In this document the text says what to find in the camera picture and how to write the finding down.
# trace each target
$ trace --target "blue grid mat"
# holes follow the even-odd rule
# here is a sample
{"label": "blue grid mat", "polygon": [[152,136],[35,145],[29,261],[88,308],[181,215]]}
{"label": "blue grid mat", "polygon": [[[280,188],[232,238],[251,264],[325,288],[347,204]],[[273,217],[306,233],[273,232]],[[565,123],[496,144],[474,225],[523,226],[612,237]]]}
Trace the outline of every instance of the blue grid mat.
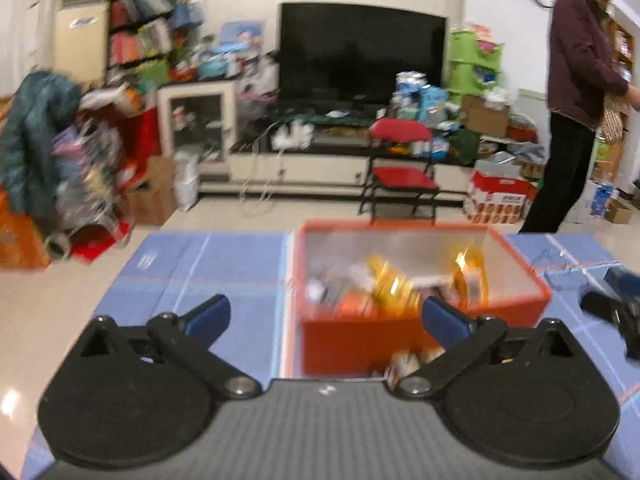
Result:
{"label": "blue grid mat", "polygon": [[[289,235],[178,234],[148,236],[122,269],[95,315],[120,326],[145,324],[162,312],[184,314],[215,294],[231,302],[231,324],[210,348],[267,387],[280,363]],[[34,433],[22,480],[53,462]]]}
{"label": "blue grid mat", "polygon": [[622,264],[587,235],[507,238],[554,292],[543,317],[561,319],[569,327],[620,402],[622,419],[606,462],[626,478],[640,480],[640,367],[625,360],[625,344],[615,328],[580,310],[587,290],[610,293],[604,276],[610,267]]}

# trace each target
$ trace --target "air conditioner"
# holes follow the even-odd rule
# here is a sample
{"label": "air conditioner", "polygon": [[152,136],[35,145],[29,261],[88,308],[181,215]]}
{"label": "air conditioner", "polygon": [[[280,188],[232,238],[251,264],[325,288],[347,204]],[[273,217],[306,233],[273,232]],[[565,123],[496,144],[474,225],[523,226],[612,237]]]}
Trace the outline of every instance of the air conditioner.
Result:
{"label": "air conditioner", "polygon": [[110,0],[60,0],[54,70],[82,85],[104,84]]}

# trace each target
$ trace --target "red storage box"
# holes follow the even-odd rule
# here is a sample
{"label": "red storage box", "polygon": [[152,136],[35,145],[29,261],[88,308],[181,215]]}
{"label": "red storage box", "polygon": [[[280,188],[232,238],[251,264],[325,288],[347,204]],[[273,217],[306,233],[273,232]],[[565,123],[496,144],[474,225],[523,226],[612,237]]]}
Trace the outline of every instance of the red storage box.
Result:
{"label": "red storage box", "polygon": [[379,253],[408,276],[449,274],[455,255],[469,246],[484,254],[489,305],[471,303],[468,315],[494,315],[510,326],[533,327],[551,298],[546,284],[508,241],[488,226],[438,224],[430,221],[312,221],[296,237],[293,305],[294,330],[289,352],[297,347],[304,376],[362,376],[384,368],[394,352],[421,354],[437,344],[418,317],[336,319],[314,315],[306,300],[309,278],[363,262]]}
{"label": "red storage box", "polygon": [[507,128],[507,137],[518,142],[538,143],[538,132],[521,126],[509,126]]}

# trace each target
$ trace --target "person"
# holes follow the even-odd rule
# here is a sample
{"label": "person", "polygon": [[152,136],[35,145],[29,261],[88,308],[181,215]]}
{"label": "person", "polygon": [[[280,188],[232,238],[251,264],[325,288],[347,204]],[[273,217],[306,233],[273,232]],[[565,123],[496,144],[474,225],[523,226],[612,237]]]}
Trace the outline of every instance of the person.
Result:
{"label": "person", "polygon": [[640,90],[613,70],[603,28],[610,0],[557,0],[549,38],[550,156],[521,233],[555,233],[587,180],[607,93],[640,110]]}

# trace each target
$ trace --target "orange bag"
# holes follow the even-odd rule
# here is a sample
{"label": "orange bag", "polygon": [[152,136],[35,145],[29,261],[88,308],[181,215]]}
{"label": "orange bag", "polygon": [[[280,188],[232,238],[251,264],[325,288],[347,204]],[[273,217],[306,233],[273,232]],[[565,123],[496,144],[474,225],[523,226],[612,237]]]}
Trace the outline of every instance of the orange bag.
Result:
{"label": "orange bag", "polygon": [[[0,99],[0,135],[11,99]],[[27,215],[11,212],[9,198],[0,189],[0,269],[43,269],[49,265],[49,255],[40,232]]]}

